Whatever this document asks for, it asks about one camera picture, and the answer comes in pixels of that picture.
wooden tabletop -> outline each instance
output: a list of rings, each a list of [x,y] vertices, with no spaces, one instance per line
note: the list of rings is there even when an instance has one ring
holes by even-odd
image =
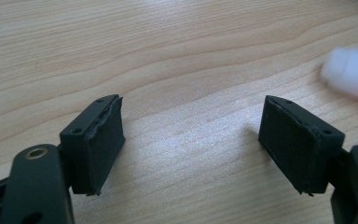
[[[267,94],[358,145],[358,101],[320,79],[358,48],[358,0],[0,0],[0,179],[97,98],[124,97],[127,138],[76,223],[332,223],[257,141]]]

wood grain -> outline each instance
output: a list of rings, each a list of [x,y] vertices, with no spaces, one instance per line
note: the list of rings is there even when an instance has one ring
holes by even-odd
[[[127,142],[76,223],[332,223],[257,142],[266,94],[358,144],[358,101],[319,79],[358,48],[358,0],[0,0],[0,179],[23,149],[119,93]]]

blurry pink object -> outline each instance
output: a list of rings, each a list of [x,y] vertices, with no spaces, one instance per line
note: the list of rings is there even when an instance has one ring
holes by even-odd
[[[322,68],[332,87],[358,97],[358,49],[334,49]]]

eraser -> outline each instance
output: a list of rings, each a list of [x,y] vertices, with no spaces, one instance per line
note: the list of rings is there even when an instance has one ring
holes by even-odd
[[[321,75],[333,88],[358,97],[358,49],[331,51]]]

